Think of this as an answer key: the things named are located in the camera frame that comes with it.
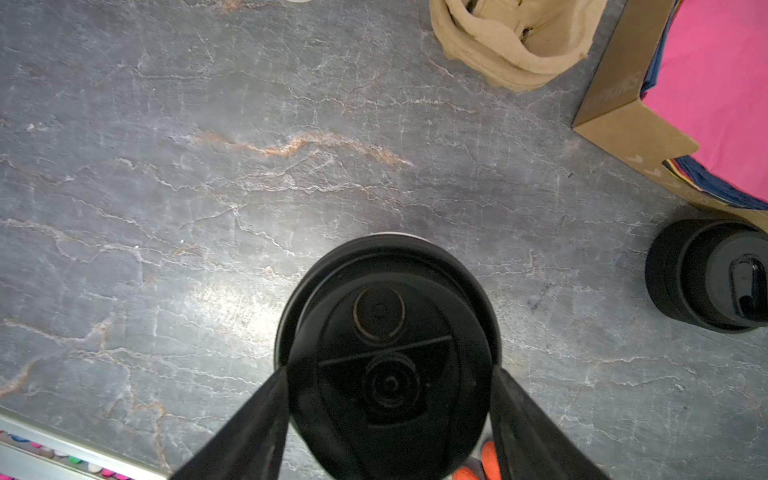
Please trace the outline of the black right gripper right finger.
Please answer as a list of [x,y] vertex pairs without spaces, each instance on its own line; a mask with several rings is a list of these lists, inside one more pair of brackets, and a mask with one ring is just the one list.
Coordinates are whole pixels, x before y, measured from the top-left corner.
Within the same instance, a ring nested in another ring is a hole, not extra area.
[[503,479],[609,478],[501,367],[493,370],[490,417]]

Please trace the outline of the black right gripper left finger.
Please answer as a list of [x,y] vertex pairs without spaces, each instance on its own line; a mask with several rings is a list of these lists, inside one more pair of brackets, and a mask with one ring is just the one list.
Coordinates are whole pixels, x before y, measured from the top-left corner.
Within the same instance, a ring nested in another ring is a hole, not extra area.
[[287,371],[281,367],[172,477],[180,480],[278,478],[289,416]]

